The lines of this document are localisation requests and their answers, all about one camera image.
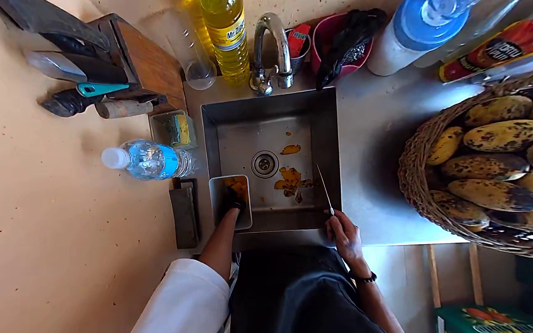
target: beige countertop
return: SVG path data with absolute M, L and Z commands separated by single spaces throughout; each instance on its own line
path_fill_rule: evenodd
M 53 1 L 82 18 L 89 1 Z M 29 67 L 42 42 L 0 13 L 0 332 L 129 332 L 178 253 L 170 181 L 108 170 L 100 153 L 150 138 L 147 116 L 60 118 L 58 80 Z

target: chrome faucet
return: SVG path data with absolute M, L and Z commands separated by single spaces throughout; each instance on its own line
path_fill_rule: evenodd
M 262 64 L 262 38 L 265 30 L 269 29 L 277 43 L 277 65 L 266 74 Z M 281 19 L 276 14 L 263 14 L 256 23 L 254 32 L 254 70 L 250 74 L 250 87 L 259 95 L 269 96 L 272 93 L 271 76 L 277 77 L 279 88 L 289 88 L 293 84 L 291 72 L 291 58 L 289 57 L 289 43 Z

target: dark cloth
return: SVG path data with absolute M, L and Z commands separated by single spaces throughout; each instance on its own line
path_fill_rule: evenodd
M 383 333 L 359 308 L 335 249 L 242 253 L 229 301 L 232 333 Z

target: blue bottle cap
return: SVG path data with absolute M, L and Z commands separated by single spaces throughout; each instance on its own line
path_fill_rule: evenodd
M 415 51 L 436 49 L 454 37 L 468 19 L 470 8 L 443 26 L 431 26 L 423 21 L 421 11 L 425 0 L 404 0 L 394 14 L 396 39 Z

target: knife block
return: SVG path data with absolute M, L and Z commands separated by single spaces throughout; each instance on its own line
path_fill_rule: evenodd
M 160 97 L 160 104 L 150 114 L 187 110 L 180 64 L 174 57 L 117 14 L 105 15 L 89 24 L 108 37 L 112 61 L 125 68 L 130 82 L 137 83 L 136 87 L 114 92 L 109 97 L 139 102 Z

